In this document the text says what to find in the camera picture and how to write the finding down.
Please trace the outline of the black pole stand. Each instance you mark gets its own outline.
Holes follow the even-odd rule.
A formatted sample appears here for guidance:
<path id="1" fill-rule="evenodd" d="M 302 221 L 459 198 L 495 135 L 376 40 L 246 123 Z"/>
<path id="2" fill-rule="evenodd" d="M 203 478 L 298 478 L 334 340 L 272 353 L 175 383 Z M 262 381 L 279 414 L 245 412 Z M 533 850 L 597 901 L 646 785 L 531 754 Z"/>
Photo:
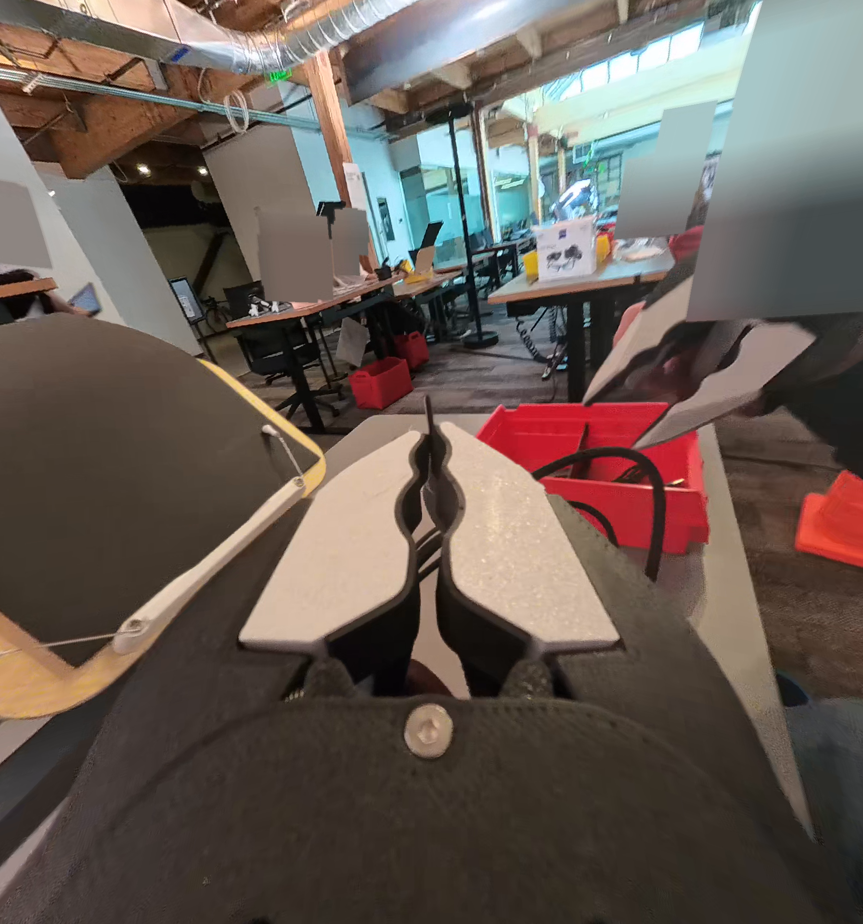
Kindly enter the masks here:
<path id="1" fill-rule="evenodd" d="M 448 103 L 433 109 L 425 115 L 425 121 L 430 126 L 447 125 L 451 145 L 453 175 L 457 189 L 459 213 L 461 218 L 462 236 L 464 243 L 464 282 L 471 317 L 470 329 L 461 337 L 461 343 L 467 350 L 476 352 L 494 347 L 498 344 L 498 334 L 494 330 L 486 330 L 482 325 L 482 317 L 478 304 L 478 294 L 474 271 L 474 255 L 471 247 L 468 215 L 464 199 L 464 187 L 461 173 L 459 148 L 456 136 L 456 121 L 471 116 L 472 105 L 466 101 Z"/>

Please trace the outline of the white metal stand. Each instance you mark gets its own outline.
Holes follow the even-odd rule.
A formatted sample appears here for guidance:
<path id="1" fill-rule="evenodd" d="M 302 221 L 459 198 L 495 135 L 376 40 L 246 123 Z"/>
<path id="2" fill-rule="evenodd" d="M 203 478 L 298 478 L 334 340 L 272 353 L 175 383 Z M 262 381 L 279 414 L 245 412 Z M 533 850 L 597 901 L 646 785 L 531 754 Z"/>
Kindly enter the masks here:
<path id="1" fill-rule="evenodd" d="M 315 456 L 319 454 L 318 449 L 310 448 L 306 443 L 306 435 L 290 424 L 286 426 L 279 426 L 275 423 L 264 424 L 261 427 L 261 434 L 267 448 L 272 448 L 274 443 L 282 446 L 294 468 L 295 475 L 263 502 L 245 523 L 200 562 L 162 588 L 130 615 L 115 632 L 62 641 L 40 642 L 33 647 L 33 650 L 50 650 L 91 641 L 110 641 L 113 653 L 117 655 L 134 653 L 140 645 L 159 635 L 210 579 L 214 578 L 254 540 L 273 526 L 281 516 L 306 497 L 309 492 L 307 475 L 310 469 L 303 467 L 295 446 L 298 445 Z"/>

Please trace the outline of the wooden post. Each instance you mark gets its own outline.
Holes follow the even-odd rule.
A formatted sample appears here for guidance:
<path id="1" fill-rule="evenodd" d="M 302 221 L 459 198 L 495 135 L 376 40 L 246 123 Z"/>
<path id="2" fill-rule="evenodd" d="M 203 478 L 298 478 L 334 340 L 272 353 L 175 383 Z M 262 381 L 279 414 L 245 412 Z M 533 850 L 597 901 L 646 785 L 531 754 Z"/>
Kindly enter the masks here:
<path id="1" fill-rule="evenodd" d="M 348 142 L 341 101 L 335 87 L 333 66 L 327 51 L 317 52 L 303 66 L 323 142 L 329 157 L 339 199 L 353 209 L 345 165 L 354 163 Z"/>

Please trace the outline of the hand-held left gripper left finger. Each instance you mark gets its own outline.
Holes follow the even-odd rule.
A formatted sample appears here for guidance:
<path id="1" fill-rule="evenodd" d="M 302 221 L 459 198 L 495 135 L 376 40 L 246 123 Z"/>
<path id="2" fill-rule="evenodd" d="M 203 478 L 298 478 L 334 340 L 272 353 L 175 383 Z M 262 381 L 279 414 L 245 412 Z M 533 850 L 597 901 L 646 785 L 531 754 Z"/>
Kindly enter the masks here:
<path id="1" fill-rule="evenodd" d="M 322 486 L 251 610 L 247 649 L 408 657 L 420 625 L 413 533 L 427 435 L 408 431 Z"/>

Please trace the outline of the white printed box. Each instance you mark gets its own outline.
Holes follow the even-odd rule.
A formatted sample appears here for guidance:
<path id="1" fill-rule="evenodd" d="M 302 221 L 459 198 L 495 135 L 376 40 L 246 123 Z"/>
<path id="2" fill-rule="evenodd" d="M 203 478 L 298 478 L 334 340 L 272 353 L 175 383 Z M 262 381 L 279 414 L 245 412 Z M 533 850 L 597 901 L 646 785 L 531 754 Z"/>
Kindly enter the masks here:
<path id="1" fill-rule="evenodd" d="M 597 270 L 594 215 L 540 225 L 534 237 L 541 283 L 584 278 Z"/>

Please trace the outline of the person's jeans leg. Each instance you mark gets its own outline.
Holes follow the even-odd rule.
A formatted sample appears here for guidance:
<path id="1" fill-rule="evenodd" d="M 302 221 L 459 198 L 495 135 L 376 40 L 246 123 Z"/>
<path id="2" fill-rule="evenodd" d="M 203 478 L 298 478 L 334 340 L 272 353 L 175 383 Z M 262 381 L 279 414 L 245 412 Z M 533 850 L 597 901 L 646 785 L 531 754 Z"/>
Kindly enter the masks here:
<path id="1" fill-rule="evenodd" d="M 817 837 L 863 919 L 863 701 L 795 691 L 785 718 Z"/>

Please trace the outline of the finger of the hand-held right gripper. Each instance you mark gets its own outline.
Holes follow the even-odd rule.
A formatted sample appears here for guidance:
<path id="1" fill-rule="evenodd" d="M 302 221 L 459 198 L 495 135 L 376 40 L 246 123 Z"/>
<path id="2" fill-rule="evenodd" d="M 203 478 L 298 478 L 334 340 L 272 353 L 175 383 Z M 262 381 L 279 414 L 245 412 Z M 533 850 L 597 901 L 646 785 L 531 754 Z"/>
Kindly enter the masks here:
<path id="1" fill-rule="evenodd" d="M 815 340 L 795 322 L 750 327 L 736 341 L 732 360 L 702 376 L 694 393 L 666 410 L 636 439 L 633 449 L 666 444 L 748 404 Z"/>
<path id="2" fill-rule="evenodd" d="M 582 399 L 591 405 L 620 389 L 633 375 L 661 365 L 691 337 L 688 307 L 694 278 L 688 276 L 638 312 L 600 368 Z"/>

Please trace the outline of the wooden-edged black board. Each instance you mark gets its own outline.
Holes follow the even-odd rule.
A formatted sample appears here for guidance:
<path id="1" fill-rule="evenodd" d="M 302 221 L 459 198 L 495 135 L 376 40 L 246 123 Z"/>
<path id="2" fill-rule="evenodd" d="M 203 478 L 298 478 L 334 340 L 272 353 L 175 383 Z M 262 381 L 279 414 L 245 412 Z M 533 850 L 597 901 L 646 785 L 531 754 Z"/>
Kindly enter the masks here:
<path id="1" fill-rule="evenodd" d="M 115 632 L 245 523 L 295 475 L 267 423 L 292 425 L 151 335 L 70 315 L 0 326 L 0 721 L 72 710 L 149 650 L 167 627 L 125 655 L 33 647 Z M 309 496 L 326 463 L 306 438 Z"/>

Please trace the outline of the red plastic crates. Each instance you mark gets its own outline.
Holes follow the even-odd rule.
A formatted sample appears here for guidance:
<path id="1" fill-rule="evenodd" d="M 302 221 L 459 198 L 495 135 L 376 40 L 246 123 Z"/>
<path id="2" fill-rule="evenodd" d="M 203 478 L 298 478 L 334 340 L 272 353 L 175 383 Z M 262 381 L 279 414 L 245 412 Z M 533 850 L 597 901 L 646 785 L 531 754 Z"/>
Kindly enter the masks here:
<path id="1" fill-rule="evenodd" d="M 397 334 L 393 354 L 375 360 L 348 375 L 356 407 L 360 410 L 386 410 L 414 390 L 413 375 L 429 360 L 425 335 L 420 332 Z"/>

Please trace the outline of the silver ventilation duct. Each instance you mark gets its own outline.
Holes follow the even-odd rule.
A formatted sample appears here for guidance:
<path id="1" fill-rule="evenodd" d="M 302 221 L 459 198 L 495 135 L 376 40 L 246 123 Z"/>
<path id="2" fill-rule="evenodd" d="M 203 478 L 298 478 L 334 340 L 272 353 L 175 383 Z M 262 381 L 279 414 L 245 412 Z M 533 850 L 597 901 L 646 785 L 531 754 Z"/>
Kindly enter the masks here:
<path id="1" fill-rule="evenodd" d="M 213 22 L 180 2 L 165 2 L 179 49 L 178 61 L 240 75 L 290 70 L 380 26 L 444 32 L 458 39 L 498 40 L 540 13 L 535 2 L 332 2 L 290 23 L 241 31 Z"/>

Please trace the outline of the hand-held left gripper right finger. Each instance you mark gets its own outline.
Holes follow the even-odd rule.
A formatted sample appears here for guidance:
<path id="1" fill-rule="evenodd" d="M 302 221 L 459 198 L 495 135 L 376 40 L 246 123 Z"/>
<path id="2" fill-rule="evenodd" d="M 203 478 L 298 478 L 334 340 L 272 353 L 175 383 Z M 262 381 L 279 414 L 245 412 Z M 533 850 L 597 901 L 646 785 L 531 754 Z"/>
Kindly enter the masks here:
<path id="1" fill-rule="evenodd" d="M 461 659 L 541 659 L 620 641 L 548 494 L 452 422 L 431 426 L 437 616 Z"/>

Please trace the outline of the wooden work table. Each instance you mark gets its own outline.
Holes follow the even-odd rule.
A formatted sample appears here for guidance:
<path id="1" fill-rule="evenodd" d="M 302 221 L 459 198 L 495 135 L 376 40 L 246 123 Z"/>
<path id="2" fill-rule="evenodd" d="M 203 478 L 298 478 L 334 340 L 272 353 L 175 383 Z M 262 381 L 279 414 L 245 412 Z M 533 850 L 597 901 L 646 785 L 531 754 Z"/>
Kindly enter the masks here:
<path id="1" fill-rule="evenodd" d="M 488 297 L 504 304 L 510 317 L 534 314 L 542 307 L 566 309 L 567 401 L 581 403 L 591 377 L 611 350 L 617 328 L 616 309 L 635 303 L 671 269 L 668 250 L 650 259 L 607 260 L 590 275 L 530 282 L 518 275 Z"/>

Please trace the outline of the red plastic bin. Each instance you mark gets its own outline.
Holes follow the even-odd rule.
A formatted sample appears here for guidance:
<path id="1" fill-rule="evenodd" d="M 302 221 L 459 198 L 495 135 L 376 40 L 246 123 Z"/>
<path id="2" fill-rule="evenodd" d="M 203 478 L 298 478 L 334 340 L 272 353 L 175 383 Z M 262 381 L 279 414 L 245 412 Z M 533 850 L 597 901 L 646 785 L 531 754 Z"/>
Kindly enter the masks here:
<path id="1" fill-rule="evenodd" d="M 661 415 L 660 403 L 536 404 L 497 408 L 477 438 L 529 472 L 577 450 L 631 447 Z M 696 433 L 645 449 L 666 486 L 663 552 L 683 555 L 709 538 L 703 459 Z M 546 492 L 595 508 L 612 526 L 620 545 L 646 550 L 651 538 L 653 493 L 645 476 L 624 458 L 576 463 L 542 480 Z"/>

